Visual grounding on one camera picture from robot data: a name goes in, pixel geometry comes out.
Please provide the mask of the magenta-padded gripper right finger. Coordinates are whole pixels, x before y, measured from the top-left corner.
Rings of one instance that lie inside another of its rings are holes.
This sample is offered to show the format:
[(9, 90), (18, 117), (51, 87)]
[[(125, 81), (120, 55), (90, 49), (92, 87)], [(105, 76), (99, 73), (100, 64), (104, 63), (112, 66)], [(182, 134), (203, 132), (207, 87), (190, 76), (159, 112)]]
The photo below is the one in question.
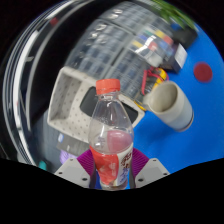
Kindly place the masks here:
[(169, 175), (169, 171), (157, 158), (149, 159), (141, 151), (134, 148), (129, 174), (131, 189), (146, 186)]

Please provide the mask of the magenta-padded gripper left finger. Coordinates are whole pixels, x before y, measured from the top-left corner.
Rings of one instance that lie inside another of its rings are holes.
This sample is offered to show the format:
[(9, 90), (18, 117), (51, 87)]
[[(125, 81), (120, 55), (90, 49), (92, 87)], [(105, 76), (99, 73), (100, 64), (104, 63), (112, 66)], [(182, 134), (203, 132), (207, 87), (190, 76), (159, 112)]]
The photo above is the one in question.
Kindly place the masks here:
[(77, 158), (67, 159), (55, 174), (78, 186), (94, 189), (97, 175), (91, 150), (85, 151)]

